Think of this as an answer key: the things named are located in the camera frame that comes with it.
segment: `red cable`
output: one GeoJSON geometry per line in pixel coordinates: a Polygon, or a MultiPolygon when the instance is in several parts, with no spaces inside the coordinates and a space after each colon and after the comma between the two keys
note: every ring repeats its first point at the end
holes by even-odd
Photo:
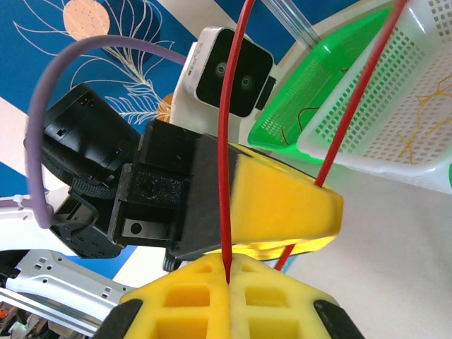
{"type": "MultiPolygon", "coordinates": [[[[333,166],[334,159],[339,152],[340,145],[342,144],[345,134],[347,133],[348,126],[352,121],[353,114],[358,107],[359,101],[366,90],[367,84],[370,81],[372,73],[376,68],[376,64],[383,53],[386,44],[391,37],[391,33],[396,26],[396,23],[405,8],[408,0],[395,0],[394,7],[389,14],[389,17],[386,19],[386,22],[381,29],[381,33],[379,34],[378,40],[374,45],[374,48],[371,51],[369,58],[367,59],[366,64],[362,70],[361,76],[356,84],[355,90],[353,90],[352,96],[350,97],[350,101],[348,102],[347,108],[345,108],[344,115],[340,120],[338,130],[336,131],[333,142],[331,143],[328,152],[326,153],[325,161],[322,164],[322,167],[319,171],[319,175],[317,176],[315,185],[318,187],[322,187],[325,182],[326,176],[330,172],[331,166],[333,166]]],[[[284,248],[284,251],[281,254],[278,262],[275,265],[275,269],[281,270],[285,264],[285,262],[290,257],[292,250],[294,249],[295,244],[291,244],[284,248]]]]}
{"type": "Polygon", "coordinates": [[[218,119],[218,191],[220,198],[221,254],[228,284],[232,264],[229,159],[227,156],[228,119],[235,69],[239,60],[240,49],[242,48],[246,24],[248,23],[249,14],[255,2],[256,0],[245,0],[239,20],[237,21],[237,29],[232,40],[229,57],[227,58],[225,78],[223,79],[220,98],[220,118],[218,119]]]}

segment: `painted flower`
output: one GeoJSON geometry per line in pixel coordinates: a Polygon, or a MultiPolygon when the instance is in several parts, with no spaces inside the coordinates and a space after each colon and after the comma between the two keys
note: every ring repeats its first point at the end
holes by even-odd
{"type": "MultiPolygon", "coordinates": [[[[105,34],[135,37],[166,48],[174,44],[160,40],[162,14],[150,0],[22,1],[39,27],[26,27],[18,19],[13,22],[16,30],[48,55],[56,55],[74,40],[105,34]]],[[[103,92],[110,93],[120,85],[123,96],[105,95],[105,99],[129,123],[141,124],[155,117],[167,120],[170,102],[155,92],[149,78],[161,58],[127,48],[105,48],[103,52],[86,54],[83,59],[71,74],[70,88],[80,82],[96,83],[102,85],[103,92]]]]}

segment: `plastic basket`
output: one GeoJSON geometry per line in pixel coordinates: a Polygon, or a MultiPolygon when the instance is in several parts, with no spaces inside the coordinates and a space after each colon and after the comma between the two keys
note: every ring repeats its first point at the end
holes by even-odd
{"type": "Polygon", "coordinates": [[[249,144],[312,160],[297,150],[301,130],[316,113],[312,107],[320,107],[330,95],[375,37],[388,13],[389,9],[384,9],[361,18],[330,34],[313,48],[254,124],[249,144]]]}
{"type": "MultiPolygon", "coordinates": [[[[370,44],[298,140],[324,158],[370,44]]],[[[336,163],[452,193],[452,0],[414,0],[394,30],[336,163]]]]}

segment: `yellow gripper pad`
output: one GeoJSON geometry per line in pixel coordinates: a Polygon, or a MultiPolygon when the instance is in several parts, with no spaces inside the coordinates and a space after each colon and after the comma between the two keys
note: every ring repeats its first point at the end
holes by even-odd
{"type": "MultiPolygon", "coordinates": [[[[182,238],[169,250],[181,260],[220,248],[217,146],[197,140],[182,238]]],[[[240,145],[229,145],[229,162],[234,253],[269,260],[294,243],[293,254],[317,251],[339,233],[342,197],[308,174],[240,145]]]]}
{"type": "Polygon", "coordinates": [[[330,295],[234,254],[220,254],[124,295],[93,339],[363,339],[330,295]]]}

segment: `purple cable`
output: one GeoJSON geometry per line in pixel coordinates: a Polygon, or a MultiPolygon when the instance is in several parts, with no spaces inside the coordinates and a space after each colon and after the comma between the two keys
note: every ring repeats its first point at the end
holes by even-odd
{"type": "Polygon", "coordinates": [[[37,224],[41,228],[49,228],[51,226],[52,218],[47,210],[41,168],[42,130],[47,105],[49,104],[50,97],[59,77],[71,62],[91,49],[103,47],[137,49],[181,65],[183,65],[186,60],[185,56],[158,46],[157,44],[116,35],[101,35],[74,42],[54,57],[41,75],[31,98],[30,106],[28,108],[27,138],[25,140],[28,190],[30,191],[32,208],[35,213],[37,224]]]}

